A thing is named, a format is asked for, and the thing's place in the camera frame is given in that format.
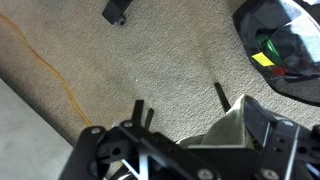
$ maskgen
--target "carpet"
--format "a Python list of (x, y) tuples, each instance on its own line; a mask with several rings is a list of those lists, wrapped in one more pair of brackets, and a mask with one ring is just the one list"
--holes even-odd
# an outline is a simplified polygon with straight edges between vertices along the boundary
[[(232, 23), (244, 0), (139, 0), (125, 26), (101, 15), (107, 1), (0, 0), (0, 12), (70, 85), (94, 125), (130, 117), (136, 99), (155, 109), (151, 131), (173, 140), (205, 133), (242, 94), (307, 126), (319, 108), (278, 95), (251, 66)], [(0, 78), (73, 144), (85, 123), (58, 79), (0, 22)]]

